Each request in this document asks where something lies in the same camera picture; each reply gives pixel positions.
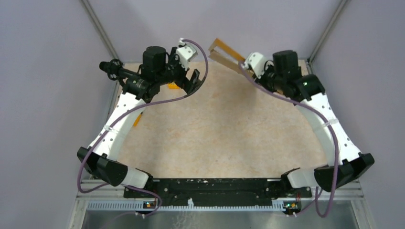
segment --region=white wall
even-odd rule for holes
[[[2,0],[0,21],[0,228],[65,228],[76,152],[107,116],[110,57],[78,0]]]
[[[377,228],[403,228],[405,1],[351,1],[314,62],[338,118],[375,165],[361,185]]]
[[[208,48],[216,37],[242,55],[293,49],[308,58],[339,0],[89,0],[120,59],[180,37]]]

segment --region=table surface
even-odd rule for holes
[[[300,66],[308,74],[304,61]],[[191,63],[189,74],[194,68],[202,77],[205,64]],[[209,68],[194,95],[146,108],[118,161],[160,178],[279,177],[293,168],[326,164],[318,139],[292,104],[216,62]],[[165,85],[153,100],[183,95]]]

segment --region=metal post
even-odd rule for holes
[[[103,41],[104,45],[106,46],[108,52],[114,59],[119,59],[117,52],[114,49],[114,46],[111,43],[111,40],[108,38],[106,31],[104,30],[103,26],[101,25],[100,21],[98,20],[96,14],[94,13],[93,7],[89,3],[88,0],[80,0],[83,5],[83,8],[86,10],[86,13],[89,16],[90,21],[94,25],[98,35],[100,35],[101,40]]]
[[[311,56],[308,58],[309,65],[312,65],[312,62],[314,61],[316,55],[318,54],[319,49],[322,47],[324,42],[326,41],[326,38],[332,31],[333,26],[336,24],[336,21],[340,17],[342,11],[346,7],[347,3],[349,3],[350,0],[341,0],[339,3],[339,6],[337,7],[335,13],[333,14],[331,20],[328,23],[328,26],[326,26],[325,31],[323,32],[322,36],[320,37],[317,45],[315,46],[314,50],[311,53]]]

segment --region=yellow object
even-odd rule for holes
[[[138,124],[138,122],[139,122],[141,116],[142,116],[142,113],[140,113],[140,115],[138,116],[138,118],[135,120],[134,126],[137,126],[137,124]]]
[[[180,89],[175,83],[170,83],[167,85],[170,89]]]

